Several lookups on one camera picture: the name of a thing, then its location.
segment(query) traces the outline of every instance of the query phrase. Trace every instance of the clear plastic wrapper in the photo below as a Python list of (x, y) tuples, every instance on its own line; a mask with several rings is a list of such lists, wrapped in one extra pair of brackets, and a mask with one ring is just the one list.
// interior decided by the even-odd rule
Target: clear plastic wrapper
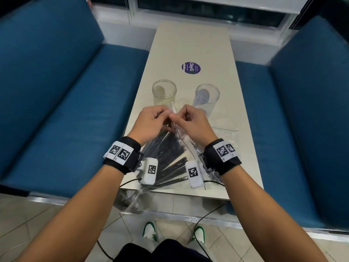
[[(176, 109), (173, 102), (171, 102), (171, 108), (175, 113)], [(174, 125), (174, 129), (175, 133), (161, 132), (154, 140), (142, 147), (141, 151), (144, 154), (144, 158), (155, 158), (158, 161), (155, 182), (153, 185), (147, 185), (140, 181), (139, 189), (136, 191), (120, 191), (115, 201), (115, 206), (120, 211), (133, 213), (142, 212), (142, 203), (138, 199), (142, 194), (155, 189), (192, 189), (189, 184), (185, 163), (194, 160), (198, 163), (203, 163), (201, 158), (203, 150), (201, 150), (180, 127)], [(213, 130), (219, 138), (229, 141), (235, 150), (238, 149), (238, 131), (220, 128), (213, 128)], [(138, 170), (136, 173), (137, 178), (144, 178), (144, 170)], [(201, 176), (203, 180), (220, 182), (220, 176), (217, 172), (207, 173), (201, 168)], [(209, 187), (211, 189), (213, 187), (212, 185), (216, 184), (210, 183)]]

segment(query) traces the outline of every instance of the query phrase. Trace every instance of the sneaker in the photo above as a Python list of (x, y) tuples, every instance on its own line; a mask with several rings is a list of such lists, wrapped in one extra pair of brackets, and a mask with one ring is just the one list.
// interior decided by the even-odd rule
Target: sneaker
[(190, 242), (195, 241), (195, 236), (198, 241), (200, 241), (203, 245), (205, 244), (205, 230), (203, 229), (202, 226), (196, 226), (193, 234), (192, 234), (192, 239)]
[(157, 233), (156, 233), (156, 227), (154, 222), (149, 221), (146, 223), (143, 229), (142, 236), (157, 242)]

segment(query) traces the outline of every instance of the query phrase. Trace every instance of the person's left hand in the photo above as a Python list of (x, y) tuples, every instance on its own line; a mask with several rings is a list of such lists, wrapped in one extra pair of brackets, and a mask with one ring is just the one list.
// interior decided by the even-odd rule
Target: person's left hand
[(170, 127), (163, 125), (171, 113), (172, 111), (165, 105), (143, 108), (127, 136), (141, 146), (145, 145), (148, 141), (153, 140), (161, 130), (171, 131)]

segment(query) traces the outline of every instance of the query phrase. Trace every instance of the blue seat cushion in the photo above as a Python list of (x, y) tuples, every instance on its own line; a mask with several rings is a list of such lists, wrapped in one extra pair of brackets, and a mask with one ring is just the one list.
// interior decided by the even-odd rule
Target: blue seat cushion
[(103, 39), (86, 0), (33, 0), (0, 19), (0, 176)]
[(349, 45), (315, 17), (271, 70), (320, 216), (349, 229)]
[(103, 45), (0, 183), (72, 197), (124, 132), (148, 52)]
[(245, 62), (236, 67), (265, 191), (299, 225), (324, 227), (268, 67)]

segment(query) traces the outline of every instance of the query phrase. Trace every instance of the transparent cup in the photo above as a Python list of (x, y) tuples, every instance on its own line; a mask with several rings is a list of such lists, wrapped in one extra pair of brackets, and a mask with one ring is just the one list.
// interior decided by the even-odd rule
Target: transparent cup
[(209, 83), (201, 84), (195, 90), (195, 98), (193, 101), (193, 106), (205, 111), (206, 116), (209, 117), (219, 97), (220, 97), (220, 92), (218, 88), (215, 87), (213, 84), (209, 84)]
[(166, 105), (171, 108), (170, 102), (174, 102), (177, 87), (174, 82), (166, 79), (158, 80), (152, 87), (154, 105)]

